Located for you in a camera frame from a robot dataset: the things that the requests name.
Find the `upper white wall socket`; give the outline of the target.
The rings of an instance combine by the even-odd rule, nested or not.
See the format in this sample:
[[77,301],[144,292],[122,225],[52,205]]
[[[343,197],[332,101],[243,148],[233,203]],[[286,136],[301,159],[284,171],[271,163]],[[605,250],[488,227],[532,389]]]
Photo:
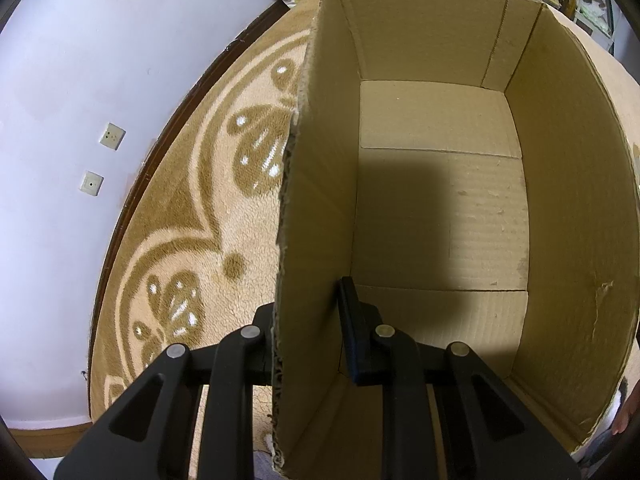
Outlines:
[[109,122],[100,137],[100,144],[109,148],[110,150],[117,151],[119,145],[122,143],[126,131],[119,126],[116,126]]

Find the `beige patterned carpet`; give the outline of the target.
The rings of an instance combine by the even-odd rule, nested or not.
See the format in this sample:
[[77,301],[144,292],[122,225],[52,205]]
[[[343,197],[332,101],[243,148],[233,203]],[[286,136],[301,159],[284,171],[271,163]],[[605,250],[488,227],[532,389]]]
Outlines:
[[111,296],[127,378],[163,344],[218,339],[276,304],[283,156],[319,0],[288,12],[188,122],[144,200],[146,229]]

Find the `white metal cart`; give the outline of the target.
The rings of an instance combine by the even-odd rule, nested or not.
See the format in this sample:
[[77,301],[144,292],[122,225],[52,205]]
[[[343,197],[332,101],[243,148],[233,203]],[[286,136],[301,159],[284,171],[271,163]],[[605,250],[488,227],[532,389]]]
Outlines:
[[576,0],[574,23],[609,54],[614,51],[612,0]]

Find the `brown cardboard box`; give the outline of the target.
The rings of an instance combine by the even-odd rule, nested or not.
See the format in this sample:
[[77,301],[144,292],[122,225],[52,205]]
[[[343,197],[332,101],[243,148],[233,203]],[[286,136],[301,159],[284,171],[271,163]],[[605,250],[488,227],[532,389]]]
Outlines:
[[335,283],[467,344],[574,460],[639,324],[639,86],[538,0],[319,0],[283,156],[274,461],[384,479]]

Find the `white wall socket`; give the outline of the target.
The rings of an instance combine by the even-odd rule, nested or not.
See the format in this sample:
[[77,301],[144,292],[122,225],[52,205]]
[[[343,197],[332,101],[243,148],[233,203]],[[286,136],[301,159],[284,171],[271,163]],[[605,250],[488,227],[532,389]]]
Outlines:
[[79,191],[90,196],[98,196],[104,177],[95,172],[87,170],[81,178]]
[[100,144],[109,148],[110,150],[117,151],[119,145],[122,143],[126,131],[119,126],[116,126],[109,122],[100,137]]

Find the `lower white wall socket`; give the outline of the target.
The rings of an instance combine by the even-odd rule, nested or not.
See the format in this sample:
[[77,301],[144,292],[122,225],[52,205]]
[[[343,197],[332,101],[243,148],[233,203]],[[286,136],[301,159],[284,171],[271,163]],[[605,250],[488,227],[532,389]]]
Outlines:
[[79,191],[90,196],[98,196],[104,177],[95,172],[87,170],[81,178]]

